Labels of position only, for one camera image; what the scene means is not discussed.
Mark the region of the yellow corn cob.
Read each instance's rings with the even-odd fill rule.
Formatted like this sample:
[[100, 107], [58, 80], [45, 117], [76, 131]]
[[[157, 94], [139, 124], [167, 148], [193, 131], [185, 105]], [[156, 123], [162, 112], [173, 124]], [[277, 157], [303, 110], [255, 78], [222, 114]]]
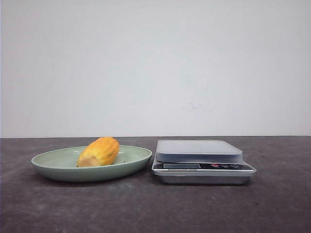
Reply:
[[79, 155], [77, 167], [94, 167], [111, 165], [120, 150], [115, 138], [101, 137], [90, 143]]

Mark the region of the silver digital kitchen scale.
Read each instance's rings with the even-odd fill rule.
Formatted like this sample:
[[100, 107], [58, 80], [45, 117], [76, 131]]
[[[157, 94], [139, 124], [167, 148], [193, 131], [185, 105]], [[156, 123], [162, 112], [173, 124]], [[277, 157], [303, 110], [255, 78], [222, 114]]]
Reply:
[[162, 183], [240, 185], [256, 169], [239, 148], [223, 140], [159, 140], [152, 173]]

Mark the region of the light green plate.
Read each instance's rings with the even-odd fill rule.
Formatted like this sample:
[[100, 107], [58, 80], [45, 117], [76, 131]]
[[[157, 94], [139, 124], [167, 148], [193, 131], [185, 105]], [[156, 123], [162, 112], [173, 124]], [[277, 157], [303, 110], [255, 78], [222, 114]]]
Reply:
[[84, 146], [41, 153], [31, 159], [34, 169], [42, 176], [63, 182], [98, 182], [131, 175], [143, 169], [152, 157], [149, 149], [121, 145], [113, 164], [77, 167]]

